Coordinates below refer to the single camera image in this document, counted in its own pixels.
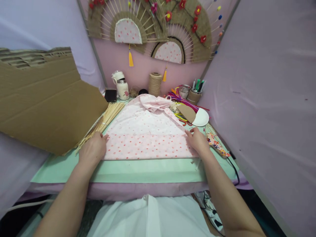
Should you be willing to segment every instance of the pink polka dot fabric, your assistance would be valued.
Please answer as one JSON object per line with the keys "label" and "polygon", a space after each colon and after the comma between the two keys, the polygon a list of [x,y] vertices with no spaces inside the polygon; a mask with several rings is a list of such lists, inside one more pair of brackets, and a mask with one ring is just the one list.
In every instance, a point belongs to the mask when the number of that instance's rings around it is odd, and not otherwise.
{"label": "pink polka dot fabric", "polygon": [[156,59],[169,61],[173,63],[181,63],[182,53],[180,47],[174,42],[164,43],[156,52]]}
{"label": "pink polka dot fabric", "polygon": [[153,95],[132,100],[110,125],[105,160],[198,157],[170,101]]}
{"label": "pink polka dot fabric", "polygon": [[114,35],[116,43],[142,44],[138,26],[129,18],[121,19],[116,23]]}

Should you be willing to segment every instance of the power strip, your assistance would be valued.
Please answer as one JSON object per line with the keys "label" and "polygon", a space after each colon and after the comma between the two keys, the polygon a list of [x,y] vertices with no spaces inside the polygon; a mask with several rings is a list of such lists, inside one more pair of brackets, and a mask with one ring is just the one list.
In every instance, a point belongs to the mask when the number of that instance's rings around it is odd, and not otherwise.
{"label": "power strip", "polygon": [[194,194],[195,194],[196,198],[198,199],[199,203],[201,204],[201,207],[205,208],[205,211],[206,211],[211,223],[213,224],[213,226],[219,232],[221,232],[223,230],[223,224],[222,224],[220,217],[217,214],[217,211],[216,211],[213,203],[211,202],[210,196],[205,191],[197,192]]}

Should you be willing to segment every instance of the jute twine spool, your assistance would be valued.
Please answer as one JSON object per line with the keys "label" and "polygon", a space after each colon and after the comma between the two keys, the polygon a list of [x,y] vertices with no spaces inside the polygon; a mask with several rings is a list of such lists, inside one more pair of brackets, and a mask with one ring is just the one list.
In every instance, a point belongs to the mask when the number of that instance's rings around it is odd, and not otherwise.
{"label": "jute twine spool", "polygon": [[162,75],[153,72],[149,74],[149,94],[154,95],[154,96],[159,96],[160,94],[160,85],[162,82]]}

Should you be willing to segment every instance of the white shirt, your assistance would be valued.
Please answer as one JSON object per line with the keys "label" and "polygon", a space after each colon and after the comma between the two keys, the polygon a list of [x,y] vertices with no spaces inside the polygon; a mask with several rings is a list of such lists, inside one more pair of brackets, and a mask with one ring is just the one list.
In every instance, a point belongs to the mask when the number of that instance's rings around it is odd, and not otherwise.
{"label": "white shirt", "polygon": [[88,237],[214,236],[199,205],[191,196],[152,197],[106,203]]}

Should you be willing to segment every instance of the fabric partition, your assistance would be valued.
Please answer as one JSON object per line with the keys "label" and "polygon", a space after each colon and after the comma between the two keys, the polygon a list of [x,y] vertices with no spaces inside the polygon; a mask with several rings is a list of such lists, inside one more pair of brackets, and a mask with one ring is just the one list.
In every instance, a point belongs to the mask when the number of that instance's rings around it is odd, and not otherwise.
{"label": "fabric partition", "polygon": [[[82,80],[104,91],[76,1],[11,0],[0,8],[0,47],[49,50],[70,46]],[[30,185],[48,153],[0,134],[0,218]]]}
{"label": "fabric partition", "polygon": [[241,1],[198,104],[287,236],[316,233],[315,13],[313,0]]}

